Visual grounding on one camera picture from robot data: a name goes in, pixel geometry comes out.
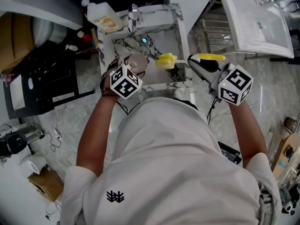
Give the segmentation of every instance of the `person's right arm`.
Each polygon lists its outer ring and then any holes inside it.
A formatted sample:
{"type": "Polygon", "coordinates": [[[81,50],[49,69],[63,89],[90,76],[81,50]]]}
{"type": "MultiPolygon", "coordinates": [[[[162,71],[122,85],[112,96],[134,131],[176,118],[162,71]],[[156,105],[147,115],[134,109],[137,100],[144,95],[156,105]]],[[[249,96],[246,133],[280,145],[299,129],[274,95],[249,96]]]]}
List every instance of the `person's right arm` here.
{"type": "Polygon", "coordinates": [[[266,142],[252,111],[245,101],[239,106],[229,104],[229,107],[239,140],[243,167],[246,168],[251,158],[256,154],[260,152],[266,154],[266,142]]]}

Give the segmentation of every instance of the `bottle label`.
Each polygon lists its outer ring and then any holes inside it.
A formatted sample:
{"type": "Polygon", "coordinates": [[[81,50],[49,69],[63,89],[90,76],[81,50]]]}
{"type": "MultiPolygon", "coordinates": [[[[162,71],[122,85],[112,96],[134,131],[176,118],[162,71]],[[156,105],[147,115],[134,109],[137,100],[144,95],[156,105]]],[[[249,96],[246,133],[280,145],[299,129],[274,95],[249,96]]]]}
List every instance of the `bottle label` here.
{"type": "Polygon", "coordinates": [[[99,28],[101,28],[105,32],[113,32],[120,29],[120,27],[107,16],[100,17],[94,20],[94,24],[96,24],[99,28]]]}

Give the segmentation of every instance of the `white sink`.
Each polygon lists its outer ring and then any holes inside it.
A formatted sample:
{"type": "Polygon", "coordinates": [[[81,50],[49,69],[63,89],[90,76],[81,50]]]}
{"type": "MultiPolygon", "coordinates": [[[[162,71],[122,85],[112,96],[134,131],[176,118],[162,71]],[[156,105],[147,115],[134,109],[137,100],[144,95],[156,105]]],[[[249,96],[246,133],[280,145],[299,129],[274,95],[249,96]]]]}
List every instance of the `white sink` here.
{"type": "Polygon", "coordinates": [[[266,53],[294,58],[288,27],[281,9],[268,0],[222,0],[240,52],[266,53]]]}
{"type": "Polygon", "coordinates": [[[100,41],[100,69],[103,74],[110,63],[123,53],[141,53],[149,61],[143,77],[143,89],[147,91],[186,88],[192,86],[192,72],[185,63],[176,64],[174,69],[159,69],[155,60],[159,55],[172,53],[179,60],[189,56],[188,40],[178,4],[154,5],[139,8],[143,23],[134,33],[128,30],[128,11],[118,12],[123,28],[115,33],[98,31],[100,41]],[[146,38],[148,44],[141,45],[146,38]]]}

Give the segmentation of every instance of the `white t-shirt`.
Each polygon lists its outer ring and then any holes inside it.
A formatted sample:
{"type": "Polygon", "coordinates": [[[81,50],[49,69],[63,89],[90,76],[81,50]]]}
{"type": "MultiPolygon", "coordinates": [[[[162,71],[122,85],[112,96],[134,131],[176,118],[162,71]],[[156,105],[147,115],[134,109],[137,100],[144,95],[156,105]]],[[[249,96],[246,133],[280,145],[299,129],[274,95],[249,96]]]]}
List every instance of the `white t-shirt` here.
{"type": "Polygon", "coordinates": [[[68,168],[61,225],[257,225],[258,181],[273,196],[274,221],[280,214],[266,155],[255,155],[246,169],[229,161],[196,109],[147,99],[119,130],[112,162],[100,177],[68,168]]]}

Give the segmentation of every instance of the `shirt sleeve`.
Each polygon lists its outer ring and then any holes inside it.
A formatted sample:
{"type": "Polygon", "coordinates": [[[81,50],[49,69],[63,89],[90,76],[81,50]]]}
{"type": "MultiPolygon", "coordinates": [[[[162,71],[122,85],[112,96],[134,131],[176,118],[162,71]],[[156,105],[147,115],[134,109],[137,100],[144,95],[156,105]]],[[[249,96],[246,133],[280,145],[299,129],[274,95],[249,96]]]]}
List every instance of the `shirt sleeve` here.
{"type": "Polygon", "coordinates": [[[271,171],[267,156],[264,153],[256,154],[249,161],[246,170],[255,177],[258,183],[262,183],[264,188],[272,195],[274,205],[272,224],[275,224],[281,214],[282,205],[279,189],[271,171]]]}
{"type": "Polygon", "coordinates": [[[67,169],[62,194],[60,224],[74,225],[83,209],[83,193],[97,176],[89,169],[72,166],[67,169]]]}

